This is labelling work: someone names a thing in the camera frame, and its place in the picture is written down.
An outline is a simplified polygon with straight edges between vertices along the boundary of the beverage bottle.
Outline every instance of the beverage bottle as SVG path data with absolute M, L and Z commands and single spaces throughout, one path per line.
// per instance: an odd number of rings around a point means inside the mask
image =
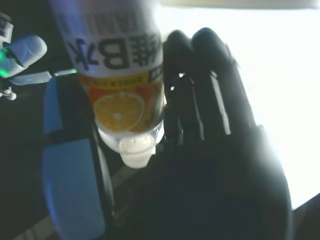
M 145 167 L 164 135 L 157 0 L 50 0 L 103 141 Z

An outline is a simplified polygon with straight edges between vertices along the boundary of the yellow stripe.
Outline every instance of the yellow stripe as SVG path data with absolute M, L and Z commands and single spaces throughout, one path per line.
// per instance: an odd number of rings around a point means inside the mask
M 148 72 L 122 77 L 91 77 L 79 74 L 82 84 L 98 89 L 124 89 L 148 83 Z

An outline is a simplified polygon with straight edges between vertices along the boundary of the black glove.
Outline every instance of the black glove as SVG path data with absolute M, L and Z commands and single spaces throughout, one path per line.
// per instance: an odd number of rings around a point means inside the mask
M 123 238 L 293 239 L 287 180 L 228 47 L 208 28 L 175 31 L 164 76 L 169 174 L 139 196 Z

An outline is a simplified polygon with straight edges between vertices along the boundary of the bottle cap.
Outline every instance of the bottle cap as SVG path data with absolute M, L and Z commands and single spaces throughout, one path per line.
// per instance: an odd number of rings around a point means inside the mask
M 121 139 L 119 149 L 125 165 L 133 169 L 141 169 L 148 165 L 151 156 L 156 153 L 156 142 L 149 134 L 126 137 Z

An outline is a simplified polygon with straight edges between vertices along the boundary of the blue panel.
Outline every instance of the blue panel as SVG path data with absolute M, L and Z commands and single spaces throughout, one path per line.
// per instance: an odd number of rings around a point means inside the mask
M 63 128 L 58 93 L 57 93 L 57 77 L 53 77 L 46 88 L 44 96 L 44 134 L 61 130 Z
M 42 180 L 48 210 L 62 240 L 91 240 L 104 234 L 88 139 L 45 148 Z

